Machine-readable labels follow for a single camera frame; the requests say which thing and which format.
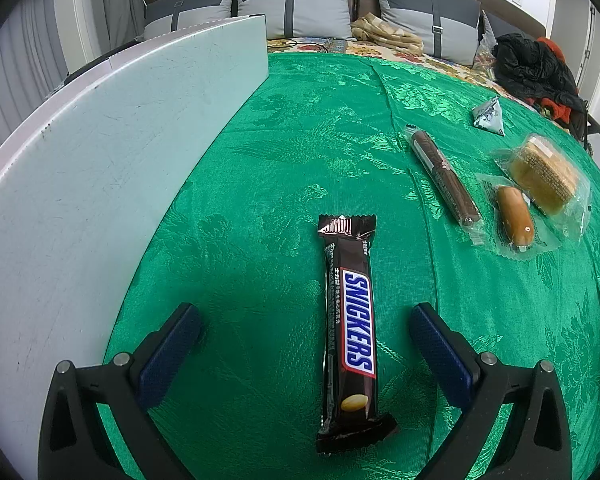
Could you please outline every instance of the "snickers bar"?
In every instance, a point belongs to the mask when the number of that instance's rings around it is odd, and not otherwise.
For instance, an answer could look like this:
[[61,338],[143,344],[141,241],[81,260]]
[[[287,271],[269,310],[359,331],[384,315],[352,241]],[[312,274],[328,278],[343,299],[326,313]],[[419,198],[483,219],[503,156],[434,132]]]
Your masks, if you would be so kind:
[[324,239],[327,332],[319,453],[365,447],[397,429],[378,414],[376,327],[369,248],[376,216],[320,215]]

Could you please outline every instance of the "chocolate bar wrapper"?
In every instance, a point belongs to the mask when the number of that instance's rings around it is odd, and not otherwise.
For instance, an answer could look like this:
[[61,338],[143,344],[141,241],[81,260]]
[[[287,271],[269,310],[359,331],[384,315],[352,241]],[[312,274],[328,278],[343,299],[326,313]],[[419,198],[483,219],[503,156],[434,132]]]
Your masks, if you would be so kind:
[[429,134],[408,124],[411,147],[444,198],[446,206],[474,245],[484,244],[484,221],[471,195]]
[[327,332],[319,453],[365,447],[397,429],[378,414],[376,330],[369,249],[376,216],[320,215],[324,239]]

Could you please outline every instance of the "blue gripper pad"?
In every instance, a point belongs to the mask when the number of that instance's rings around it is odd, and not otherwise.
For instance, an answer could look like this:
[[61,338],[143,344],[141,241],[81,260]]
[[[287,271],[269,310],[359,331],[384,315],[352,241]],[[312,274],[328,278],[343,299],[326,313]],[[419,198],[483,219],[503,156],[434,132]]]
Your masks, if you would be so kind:
[[411,339],[435,376],[451,406],[463,411],[472,403],[471,374],[442,335],[436,323],[418,304],[409,318]]
[[201,326],[200,311],[190,304],[138,376],[136,402],[141,409],[146,411],[162,402],[180,365],[198,339]]

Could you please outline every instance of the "screw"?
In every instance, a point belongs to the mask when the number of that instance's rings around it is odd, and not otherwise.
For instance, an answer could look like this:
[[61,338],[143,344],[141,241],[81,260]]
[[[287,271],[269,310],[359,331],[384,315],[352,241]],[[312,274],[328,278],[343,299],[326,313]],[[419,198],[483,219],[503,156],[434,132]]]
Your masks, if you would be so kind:
[[547,361],[546,359],[540,361],[540,367],[542,368],[542,370],[549,373],[555,370],[554,364],[551,361]]
[[113,356],[113,364],[116,366],[124,366],[129,362],[131,356],[126,352],[120,352]]
[[58,366],[56,366],[56,370],[59,374],[67,373],[69,368],[71,368],[71,363],[69,361],[60,361]]
[[492,354],[491,352],[482,352],[480,354],[480,360],[489,366],[493,366],[494,364],[496,364],[498,362],[498,358]]

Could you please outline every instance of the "white board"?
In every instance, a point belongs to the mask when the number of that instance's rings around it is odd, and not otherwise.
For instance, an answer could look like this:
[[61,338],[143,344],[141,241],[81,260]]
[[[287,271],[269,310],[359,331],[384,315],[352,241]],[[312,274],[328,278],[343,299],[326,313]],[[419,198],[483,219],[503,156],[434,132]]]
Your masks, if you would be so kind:
[[56,363],[102,362],[162,216],[267,75],[263,16],[179,30],[69,83],[0,147],[0,447],[24,479]]

